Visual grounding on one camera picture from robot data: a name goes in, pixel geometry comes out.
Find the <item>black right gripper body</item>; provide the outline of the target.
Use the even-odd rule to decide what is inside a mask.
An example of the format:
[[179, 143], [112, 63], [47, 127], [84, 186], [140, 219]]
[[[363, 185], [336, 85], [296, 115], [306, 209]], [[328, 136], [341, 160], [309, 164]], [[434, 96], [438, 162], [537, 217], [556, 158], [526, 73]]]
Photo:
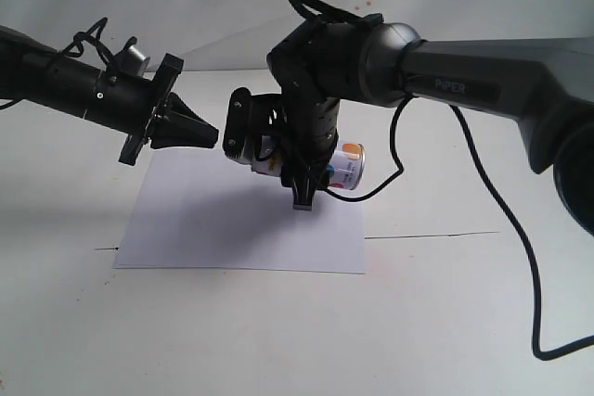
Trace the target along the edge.
[[239, 164], [274, 162], [273, 174], [290, 183], [295, 171], [325, 171], [338, 143], [339, 101], [308, 107], [283, 94], [233, 91], [223, 137], [225, 155]]

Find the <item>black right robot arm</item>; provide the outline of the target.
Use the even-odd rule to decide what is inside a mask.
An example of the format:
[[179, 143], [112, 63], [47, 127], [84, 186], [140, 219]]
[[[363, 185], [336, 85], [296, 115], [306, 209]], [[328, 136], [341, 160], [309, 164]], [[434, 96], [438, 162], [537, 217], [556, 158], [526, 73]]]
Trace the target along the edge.
[[579, 225], [593, 227], [593, 41], [589, 37], [428, 41], [379, 13], [364, 17], [321, 0], [288, 0], [301, 24], [266, 62], [277, 94], [235, 90], [223, 149], [239, 163], [269, 137], [281, 181], [299, 210], [326, 185], [340, 103], [394, 108], [420, 96], [515, 121], [529, 166], [552, 170]]

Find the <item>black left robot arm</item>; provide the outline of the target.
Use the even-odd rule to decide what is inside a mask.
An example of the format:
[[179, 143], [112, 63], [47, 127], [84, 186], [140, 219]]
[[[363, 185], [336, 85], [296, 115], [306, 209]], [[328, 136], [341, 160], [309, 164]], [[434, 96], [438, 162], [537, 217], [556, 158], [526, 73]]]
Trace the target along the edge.
[[119, 161], [133, 166], [144, 145], [212, 148], [217, 129], [174, 93], [183, 59], [166, 54], [152, 79], [144, 78], [135, 38], [112, 54], [100, 41], [106, 20], [77, 32], [63, 50], [1, 30], [1, 98], [55, 109], [125, 134]]

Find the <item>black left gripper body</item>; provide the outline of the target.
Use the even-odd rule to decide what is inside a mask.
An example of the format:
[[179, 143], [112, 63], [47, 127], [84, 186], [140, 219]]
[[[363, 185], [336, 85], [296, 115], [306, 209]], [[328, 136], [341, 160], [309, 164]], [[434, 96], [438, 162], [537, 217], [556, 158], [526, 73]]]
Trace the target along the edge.
[[124, 142], [119, 162], [126, 165], [135, 165], [143, 146], [149, 141], [154, 126], [158, 120], [157, 115], [162, 106], [167, 102], [174, 82], [180, 75], [184, 61], [180, 57], [166, 54], [157, 68], [145, 94], [142, 113], [139, 123], [127, 135]]

